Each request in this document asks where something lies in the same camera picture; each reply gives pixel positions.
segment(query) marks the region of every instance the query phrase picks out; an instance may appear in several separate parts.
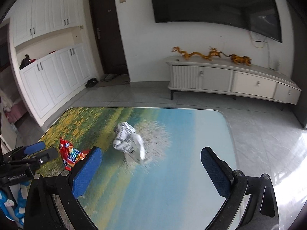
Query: table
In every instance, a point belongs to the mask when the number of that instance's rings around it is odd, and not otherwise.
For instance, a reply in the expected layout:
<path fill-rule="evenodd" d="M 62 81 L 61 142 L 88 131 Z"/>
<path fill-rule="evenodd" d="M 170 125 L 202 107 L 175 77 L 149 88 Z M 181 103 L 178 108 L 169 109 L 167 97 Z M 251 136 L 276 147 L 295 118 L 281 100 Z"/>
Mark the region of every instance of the table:
<path fill-rule="evenodd" d="M 126 163 L 112 147 L 114 127 L 128 122 L 143 137 L 149 161 Z M 59 145 L 63 137 L 79 150 L 98 146 L 102 164 L 78 200 L 99 230 L 199 229 L 210 223 L 224 202 L 200 160 L 210 146 L 221 160 L 237 168 L 224 116 L 214 110 L 176 108 L 71 108 L 41 141 Z M 60 158 L 38 173 L 56 175 Z M 239 223 L 236 217 L 232 229 Z"/>

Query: television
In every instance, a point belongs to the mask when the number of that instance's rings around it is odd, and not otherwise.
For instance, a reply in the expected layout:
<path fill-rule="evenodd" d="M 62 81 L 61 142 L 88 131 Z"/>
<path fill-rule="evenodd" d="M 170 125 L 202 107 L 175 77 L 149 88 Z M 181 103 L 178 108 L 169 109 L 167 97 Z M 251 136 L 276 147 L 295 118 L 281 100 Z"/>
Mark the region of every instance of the television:
<path fill-rule="evenodd" d="M 152 0 L 156 23 L 196 21 L 231 25 L 281 42 L 275 0 Z"/>

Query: red snack bag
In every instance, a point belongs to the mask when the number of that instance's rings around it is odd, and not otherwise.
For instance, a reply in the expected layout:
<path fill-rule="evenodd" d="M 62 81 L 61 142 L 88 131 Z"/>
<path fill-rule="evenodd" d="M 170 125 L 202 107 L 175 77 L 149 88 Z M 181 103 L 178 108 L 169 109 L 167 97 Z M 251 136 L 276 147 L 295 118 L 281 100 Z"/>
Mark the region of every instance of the red snack bag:
<path fill-rule="evenodd" d="M 83 160 L 87 155 L 89 150 L 79 151 L 69 142 L 64 140 L 62 137 L 59 139 L 59 152 L 62 157 L 62 161 L 64 163 L 66 170 L 71 170 L 75 164 Z"/>

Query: white tv cabinet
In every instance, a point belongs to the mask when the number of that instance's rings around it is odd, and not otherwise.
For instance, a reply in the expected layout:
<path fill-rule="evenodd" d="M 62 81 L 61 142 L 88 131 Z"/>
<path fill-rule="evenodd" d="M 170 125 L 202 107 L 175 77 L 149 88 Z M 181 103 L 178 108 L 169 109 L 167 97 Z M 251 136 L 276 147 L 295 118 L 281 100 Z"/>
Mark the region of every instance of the white tv cabinet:
<path fill-rule="evenodd" d="M 170 67 L 171 99 L 175 91 L 195 91 L 253 97 L 297 104 L 301 89 L 288 77 L 256 65 L 234 64 L 229 59 L 212 61 L 192 56 L 165 59 Z"/>

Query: screw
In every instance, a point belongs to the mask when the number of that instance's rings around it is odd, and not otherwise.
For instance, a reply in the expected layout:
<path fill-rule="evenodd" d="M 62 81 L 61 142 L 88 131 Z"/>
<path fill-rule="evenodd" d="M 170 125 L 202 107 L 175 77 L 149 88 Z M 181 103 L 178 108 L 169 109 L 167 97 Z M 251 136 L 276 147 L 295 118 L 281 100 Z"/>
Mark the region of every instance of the screw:
<path fill-rule="evenodd" d="M 270 176 L 269 176 L 268 174 L 263 174 L 262 176 L 263 176 L 263 178 L 266 179 L 266 180 L 269 180 L 269 179 L 270 179 Z"/>
<path fill-rule="evenodd" d="M 242 171 L 241 171 L 241 170 L 234 170 L 233 173 L 234 173 L 236 176 L 242 176 Z"/>
<path fill-rule="evenodd" d="M 62 176 L 68 176 L 68 174 L 69 174 L 68 170 L 63 170 L 61 173 Z"/>
<path fill-rule="evenodd" d="M 35 179 L 35 180 L 38 180 L 39 178 L 40 178 L 40 174 L 35 174 L 35 175 L 34 175 L 34 179 Z"/>

